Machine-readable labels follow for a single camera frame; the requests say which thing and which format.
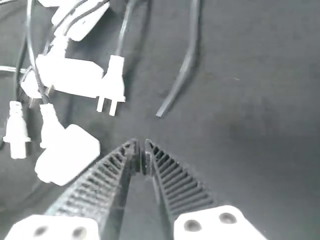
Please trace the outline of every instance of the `white connector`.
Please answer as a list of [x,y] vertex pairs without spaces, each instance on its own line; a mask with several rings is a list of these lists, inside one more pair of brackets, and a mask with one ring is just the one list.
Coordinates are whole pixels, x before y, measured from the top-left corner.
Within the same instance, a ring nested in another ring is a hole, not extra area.
[[27,157],[26,143],[30,142],[31,139],[28,137],[21,102],[10,101],[9,114],[3,141],[10,143],[11,158],[25,159]]
[[65,58],[70,38],[67,36],[56,36],[52,41],[52,47],[47,55]]
[[123,79],[125,58],[122,56],[111,55],[107,72],[101,81],[100,95],[97,105],[97,111],[102,112],[105,99],[111,100],[109,115],[116,114],[118,102],[124,103],[125,84]]
[[56,110],[52,104],[40,105],[40,111],[42,114],[43,125],[41,129],[41,140],[40,147],[46,149],[52,143],[55,143],[60,139],[64,133],[65,128],[61,125],[58,120]]

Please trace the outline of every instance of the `power cord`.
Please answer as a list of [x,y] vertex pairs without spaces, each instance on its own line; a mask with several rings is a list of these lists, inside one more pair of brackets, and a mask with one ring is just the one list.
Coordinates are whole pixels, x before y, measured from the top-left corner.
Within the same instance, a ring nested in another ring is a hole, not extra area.
[[13,99],[20,102],[19,89],[20,89],[20,73],[27,54],[27,36],[26,31],[23,33],[22,44],[19,50],[18,59],[16,61],[15,72],[13,75]]
[[48,104],[49,100],[47,95],[45,94],[45,87],[44,84],[41,81],[40,74],[36,65],[36,58],[35,58],[35,52],[34,48],[32,46],[32,33],[31,33],[31,17],[32,17],[32,8],[35,3],[35,0],[27,0],[27,7],[26,7],[26,24],[25,24],[25,32],[26,32],[26,45],[27,45],[27,50],[29,54],[29,60],[31,63],[32,70],[34,72],[36,82],[38,84],[39,88],[39,93],[42,98],[43,104]]
[[188,79],[192,66],[195,62],[199,35],[200,1],[201,0],[191,0],[188,49],[180,68],[179,75],[177,76],[169,95],[166,97],[156,113],[157,117],[161,118],[172,106],[182,86]]
[[122,57],[123,46],[128,29],[128,23],[132,17],[132,13],[139,0],[130,0],[126,6],[124,19],[119,33],[117,47],[115,54],[110,56],[108,69],[101,81],[101,95],[98,99],[97,112],[101,113],[103,110],[105,99],[111,100],[109,115],[116,114],[118,102],[125,102],[125,83],[123,79],[125,58]]
[[116,56],[122,55],[125,37],[126,37],[127,30],[128,30],[128,22],[130,21],[130,19],[132,17],[132,13],[133,13],[134,8],[137,3],[138,3],[138,0],[131,0],[128,2],[127,6],[126,6],[121,30],[120,30],[118,41],[117,41],[117,47],[116,47],[116,50],[114,53],[114,55],[116,55]]
[[80,7],[82,4],[86,3],[88,0],[81,0],[79,1],[75,6],[73,6],[71,8],[71,10],[60,20],[60,22],[58,22],[56,25],[53,25],[50,32],[49,32],[49,35],[48,35],[48,38],[45,42],[45,45],[44,45],[44,50],[43,50],[43,55],[47,55],[48,52],[49,52],[49,49],[50,49],[50,45],[51,45],[51,36],[55,34],[55,31],[61,26],[61,24],[67,19],[67,17],[71,16],[78,7]]

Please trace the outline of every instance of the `cable end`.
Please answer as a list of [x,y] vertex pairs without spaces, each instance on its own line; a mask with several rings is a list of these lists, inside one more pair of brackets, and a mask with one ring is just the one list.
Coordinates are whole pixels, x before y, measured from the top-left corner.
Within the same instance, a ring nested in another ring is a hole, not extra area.
[[25,159],[27,157],[26,143],[30,142],[31,139],[28,137],[27,124],[24,120],[21,102],[11,101],[9,114],[3,141],[10,143],[12,159]]

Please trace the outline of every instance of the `electrical plug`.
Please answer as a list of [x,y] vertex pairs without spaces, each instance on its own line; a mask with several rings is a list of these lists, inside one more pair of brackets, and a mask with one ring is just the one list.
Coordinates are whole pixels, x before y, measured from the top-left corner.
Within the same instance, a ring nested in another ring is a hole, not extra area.
[[43,119],[43,125],[41,129],[42,142],[40,143],[40,147],[46,149],[52,143],[60,140],[65,128],[59,122],[56,110],[52,104],[41,104],[40,112]]
[[26,143],[30,142],[31,139],[28,137],[22,104],[19,101],[10,101],[9,105],[10,116],[6,123],[6,134],[3,137],[3,141],[10,143],[12,159],[25,159],[27,157]]
[[102,112],[105,99],[111,100],[109,115],[116,114],[118,102],[125,102],[125,84],[123,79],[125,58],[111,55],[107,72],[102,78],[101,87],[99,88],[99,100],[97,111]]

